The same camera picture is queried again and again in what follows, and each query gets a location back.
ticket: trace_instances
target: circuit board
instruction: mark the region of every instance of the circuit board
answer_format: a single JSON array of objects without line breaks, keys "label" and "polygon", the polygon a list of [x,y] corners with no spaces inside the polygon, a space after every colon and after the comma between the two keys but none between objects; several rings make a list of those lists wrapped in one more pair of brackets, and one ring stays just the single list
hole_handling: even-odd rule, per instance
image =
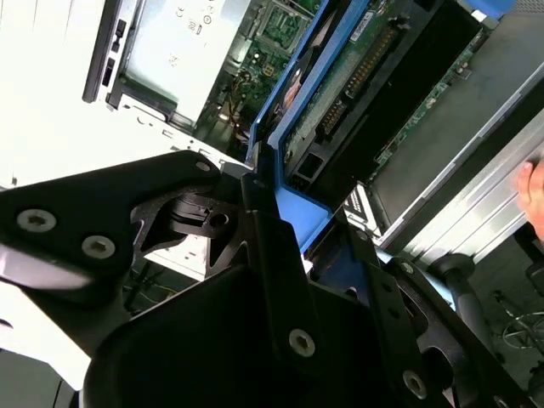
[{"label": "circuit board", "polygon": [[410,135],[411,132],[413,132],[425,115],[427,115],[429,111],[433,109],[433,106],[437,103],[440,96],[443,95],[455,81],[458,81],[459,79],[467,79],[468,75],[470,75],[468,61],[473,57],[475,49],[477,49],[485,39],[485,32],[480,30],[480,32],[462,51],[442,79],[434,86],[428,97],[425,98],[425,100],[417,107],[406,124],[374,158],[377,168],[371,175],[369,181],[372,181],[377,176],[380,169],[388,162],[389,158],[399,148],[400,144]]},{"label": "circuit board", "polygon": [[258,22],[252,45],[241,63],[230,97],[232,104],[256,115],[287,67],[321,0],[271,0]]},{"label": "circuit board", "polygon": [[352,99],[360,91],[365,80],[363,76],[370,75],[371,65],[379,62],[387,43],[393,40],[392,32],[388,32],[393,4],[394,0],[374,2],[363,15],[329,74],[287,136],[283,150],[285,163],[300,153],[306,138],[318,132],[326,137],[337,125],[347,108],[345,99]]},{"label": "circuit board", "polygon": [[283,53],[261,42],[253,42],[238,73],[243,81],[232,93],[233,99],[245,100],[253,111],[259,111],[288,62],[289,57]]}]

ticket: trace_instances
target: silver metal panel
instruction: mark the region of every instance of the silver metal panel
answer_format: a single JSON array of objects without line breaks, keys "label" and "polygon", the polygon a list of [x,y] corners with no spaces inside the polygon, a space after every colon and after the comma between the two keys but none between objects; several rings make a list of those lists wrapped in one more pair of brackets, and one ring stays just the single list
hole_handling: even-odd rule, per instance
[{"label": "silver metal panel", "polygon": [[195,123],[250,0],[147,0],[126,73]]},{"label": "silver metal panel", "polygon": [[544,61],[542,23],[542,14],[505,15],[469,62],[472,75],[440,96],[378,174],[372,186],[392,224],[378,245],[395,240],[519,98],[520,87]]},{"label": "silver metal panel", "polygon": [[544,152],[544,110],[446,206],[405,248],[430,264],[449,252],[478,262],[517,228],[524,216],[516,206],[519,165]]}]

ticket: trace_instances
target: white sticker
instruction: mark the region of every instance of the white sticker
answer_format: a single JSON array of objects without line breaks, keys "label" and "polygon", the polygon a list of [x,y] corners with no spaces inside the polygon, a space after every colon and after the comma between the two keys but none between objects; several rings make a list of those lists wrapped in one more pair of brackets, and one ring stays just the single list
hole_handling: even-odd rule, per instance
[{"label": "white sticker", "polygon": [[368,26],[368,23],[371,22],[372,16],[374,15],[373,12],[368,11],[365,15],[363,15],[363,18],[360,20],[359,25],[357,25],[357,28],[355,28],[354,33],[349,38],[350,41],[353,41],[354,43],[359,39],[360,35],[365,30],[366,26]]}]

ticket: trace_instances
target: human hand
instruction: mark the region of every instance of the human hand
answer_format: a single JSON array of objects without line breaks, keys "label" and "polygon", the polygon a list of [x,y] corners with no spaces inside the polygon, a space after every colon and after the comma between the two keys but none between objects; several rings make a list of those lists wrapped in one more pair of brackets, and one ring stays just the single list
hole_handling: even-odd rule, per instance
[{"label": "human hand", "polygon": [[544,161],[526,162],[518,173],[518,206],[544,241]]}]

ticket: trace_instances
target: screw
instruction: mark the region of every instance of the screw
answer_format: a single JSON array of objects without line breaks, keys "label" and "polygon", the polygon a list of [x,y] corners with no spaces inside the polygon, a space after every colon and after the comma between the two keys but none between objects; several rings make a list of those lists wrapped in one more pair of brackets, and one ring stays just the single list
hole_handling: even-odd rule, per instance
[{"label": "screw", "polygon": [[17,216],[17,224],[25,231],[47,232],[57,224],[57,218],[49,211],[32,208]]},{"label": "screw", "polygon": [[493,400],[495,401],[496,406],[498,406],[499,408],[508,408],[508,404],[506,403],[506,401],[498,395],[495,395],[493,397]]},{"label": "screw", "polygon": [[414,371],[406,370],[402,373],[402,379],[405,381],[405,386],[418,399],[425,400],[427,398],[427,387]]},{"label": "screw", "polygon": [[400,266],[402,267],[402,269],[405,270],[406,273],[412,275],[414,273],[414,269],[411,267],[411,265],[409,263],[406,263],[406,262],[403,262],[400,264]]},{"label": "screw", "polygon": [[107,259],[116,251],[116,244],[110,238],[102,235],[91,235],[82,243],[85,255],[95,259]]},{"label": "screw", "polygon": [[365,234],[365,231],[361,231],[360,229],[357,229],[357,236],[363,241],[368,241],[368,235]]},{"label": "screw", "polygon": [[304,330],[293,329],[289,333],[289,345],[295,353],[311,357],[315,353],[314,339]]},{"label": "screw", "polygon": [[211,167],[209,167],[209,166],[208,166],[205,162],[203,162],[203,161],[198,161],[198,162],[196,163],[196,166],[197,166],[198,168],[200,168],[203,172],[209,172],[209,171],[212,169]]}]

